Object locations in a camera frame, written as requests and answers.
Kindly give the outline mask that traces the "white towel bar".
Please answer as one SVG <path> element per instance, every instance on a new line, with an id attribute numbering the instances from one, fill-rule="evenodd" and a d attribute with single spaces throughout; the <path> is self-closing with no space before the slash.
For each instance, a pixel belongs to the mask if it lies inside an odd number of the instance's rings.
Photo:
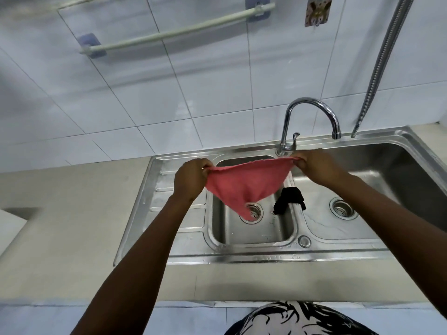
<path id="1" fill-rule="evenodd" d="M 258 4 L 253 8 L 243 10 L 240 12 L 236 12 L 230 15 L 218 17 L 212 20 L 207 20 L 201 23 L 197 23 L 195 25 L 190 25 L 186 27 L 182 27 L 176 30 L 162 32 L 162 33 L 155 33 L 143 37 L 137 37 L 132 38 L 128 40 L 122 40 L 118 43 L 114 44 L 100 44 L 100 45 L 81 45 L 81 50 L 79 51 L 79 54 L 81 55 L 87 55 L 92 56 L 95 53 L 101 53 L 101 52 L 107 52 L 108 50 L 118 50 L 118 49 L 124 49 L 129 48 L 133 46 L 137 46 L 140 44 L 146 44 L 146 43 L 153 43 L 158 42 L 164 39 L 170 39 L 174 37 L 178 37 L 181 35 L 186 35 L 190 33 L 199 32 L 205 29 L 213 28 L 213 27 L 219 27 L 226 25 L 228 23 L 235 23 L 240 22 L 242 20 L 247 20 L 251 17 L 257 17 L 260 14 L 265 14 L 268 11 L 272 11 L 275 9 L 276 3 L 268 3 L 268 4 Z"/>

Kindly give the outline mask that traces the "black cloth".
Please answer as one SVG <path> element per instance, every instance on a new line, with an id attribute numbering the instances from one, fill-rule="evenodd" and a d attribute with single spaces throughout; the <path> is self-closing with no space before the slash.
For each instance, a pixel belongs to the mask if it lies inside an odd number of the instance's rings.
<path id="1" fill-rule="evenodd" d="M 283 215 L 288 204 L 299 204 L 303 211 L 306 210 L 304 197 L 297 187 L 283 188 L 281 194 L 273 206 L 273 214 Z"/>

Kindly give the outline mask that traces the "black and white patterned garment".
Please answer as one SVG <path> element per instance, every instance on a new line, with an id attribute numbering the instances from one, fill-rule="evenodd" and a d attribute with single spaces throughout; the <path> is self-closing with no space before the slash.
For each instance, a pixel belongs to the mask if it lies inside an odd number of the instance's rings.
<path id="1" fill-rule="evenodd" d="M 313 302 L 277 301 L 234 323 L 224 335 L 379 335 L 332 308 Z"/>

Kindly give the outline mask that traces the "adhesive wall hook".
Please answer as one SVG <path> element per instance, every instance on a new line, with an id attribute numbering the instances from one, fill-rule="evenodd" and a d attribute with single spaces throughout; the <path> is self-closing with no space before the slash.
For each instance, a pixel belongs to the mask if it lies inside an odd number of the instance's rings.
<path id="1" fill-rule="evenodd" d="M 309 0 L 306 8 L 305 27 L 318 27 L 328 21 L 332 0 Z"/>

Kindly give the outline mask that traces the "round steel drain strainer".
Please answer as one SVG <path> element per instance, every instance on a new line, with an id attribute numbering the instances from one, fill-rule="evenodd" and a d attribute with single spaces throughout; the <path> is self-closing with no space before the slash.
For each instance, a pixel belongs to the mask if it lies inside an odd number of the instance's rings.
<path id="1" fill-rule="evenodd" d="M 359 214 L 341 197 L 334 197 L 329 203 L 332 214 L 342 220 L 350 221 L 356 219 Z"/>
<path id="2" fill-rule="evenodd" d="M 249 219 L 241 217 L 241 220 L 249 225 L 259 223 L 264 217 L 263 208 L 258 203 L 253 202 L 247 203 L 246 206 L 249 209 Z"/>

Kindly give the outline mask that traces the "person's right forearm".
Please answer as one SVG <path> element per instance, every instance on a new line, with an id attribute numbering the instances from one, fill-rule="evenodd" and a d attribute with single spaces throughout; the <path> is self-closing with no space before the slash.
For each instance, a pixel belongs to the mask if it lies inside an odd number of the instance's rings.
<path id="1" fill-rule="evenodd" d="M 447 232 L 349 173 L 325 186 L 359 213 L 447 320 Z"/>

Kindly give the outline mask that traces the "pink cleaning cloth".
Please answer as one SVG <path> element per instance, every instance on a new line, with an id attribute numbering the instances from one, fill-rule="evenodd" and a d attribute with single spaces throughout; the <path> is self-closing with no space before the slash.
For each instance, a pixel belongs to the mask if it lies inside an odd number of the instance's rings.
<path id="1" fill-rule="evenodd" d="M 205 187 L 240 217 L 253 221 L 249 203 L 256 203 L 278 191 L 296 160 L 297 157 L 280 157 L 211 167 Z"/>

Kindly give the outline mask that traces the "person's left forearm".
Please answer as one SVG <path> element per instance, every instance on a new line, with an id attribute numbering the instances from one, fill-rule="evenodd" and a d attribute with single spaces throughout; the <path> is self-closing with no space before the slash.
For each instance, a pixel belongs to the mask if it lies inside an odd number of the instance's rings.
<path id="1" fill-rule="evenodd" d="M 196 197 L 174 192 L 101 285 L 70 335 L 143 335 L 176 233 Z"/>

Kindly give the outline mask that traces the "person's left hand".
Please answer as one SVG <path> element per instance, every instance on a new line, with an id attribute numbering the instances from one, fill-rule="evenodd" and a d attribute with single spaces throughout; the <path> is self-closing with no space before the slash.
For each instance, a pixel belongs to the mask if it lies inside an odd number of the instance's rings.
<path id="1" fill-rule="evenodd" d="M 189 203 L 193 203 L 207 183 L 207 178 L 201 178 L 196 174 L 195 163 L 196 158 L 184 163 L 174 178 L 174 196 Z"/>

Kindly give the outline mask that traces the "stainless steel double sink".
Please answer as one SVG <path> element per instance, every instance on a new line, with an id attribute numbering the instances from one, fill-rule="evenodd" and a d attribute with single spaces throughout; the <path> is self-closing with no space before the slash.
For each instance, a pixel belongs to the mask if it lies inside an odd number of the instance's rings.
<path id="1" fill-rule="evenodd" d="M 279 143 L 156 155 L 150 158 L 114 266 L 154 221 L 173 193 L 184 162 L 206 157 L 218 167 L 273 160 Z M 297 149 L 325 149 L 349 173 L 447 231 L 447 156 L 410 128 L 360 133 L 355 139 L 314 137 Z M 275 192 L 248 203 L 245 219 L 204 189 L 176 234 L 168 264 L 236 264 L 392 258 L 353 206 L 314 184 L 298 168 Z"/>

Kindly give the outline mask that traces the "chrome gooseneck faucet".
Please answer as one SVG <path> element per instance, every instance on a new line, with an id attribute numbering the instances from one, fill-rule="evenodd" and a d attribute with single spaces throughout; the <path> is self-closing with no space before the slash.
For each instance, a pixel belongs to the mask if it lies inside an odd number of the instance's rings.
<path id="1" fill-rule="evenodd" d="M 311 114 L 314 114 L 313 120 L 311 120 L 311 115 L 304 115 L 304 123 L 298 123 L 298 119 L 293 119 L 292 114 L 294 109 L 298 106 L 305 107 L 305 109 L 313 109 L 310 110 Z M 342 138 L 342 130 L 339 124 L 339 120 L 335 114 L 335 112 L 324 102 L 321 100 L 311 98 L 311 97 L 301 97 L 296 100 L 293 100 L 285 109 L 284 112 L 284 121 L 281 129 L 281 139 L 279 144 L 276 146 L 276 155 L 277 156 L 286 156 L 287 154 L 291 154 L 296 150 L 297 147 L 297 138 L 300 133 L 297 132 L 297 128 L 301 128 L 305 130 L 305 133 L 312 133 L 313 127 L 315 125 L 316 117 L 318 112 L 322 112 L 323 115 L 329 120 L 329 124 L 331 126 L 332 131 L 332 139 L 339 140 Z M 295 132 L 293 133 L 293 143 L 288 144 L 288 129 L 290 124 L 295 128 Z"/>

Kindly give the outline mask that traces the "person's right hand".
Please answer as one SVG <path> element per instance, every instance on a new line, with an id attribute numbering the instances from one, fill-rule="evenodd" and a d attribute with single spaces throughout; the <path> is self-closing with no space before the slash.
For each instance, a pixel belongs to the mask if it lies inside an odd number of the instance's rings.
<path id="1" fill-rule="evenodd" d="M 313 151 L 314 170 L 311 173 L 304 173 L 310 180 L 316 184 L 322 185 L 329 189 L 341 186 L 346 180 L 349 181 L 351 174 L 342 169 L 335 162 L 333 157 L 323 149 L 302 150 Z"/>

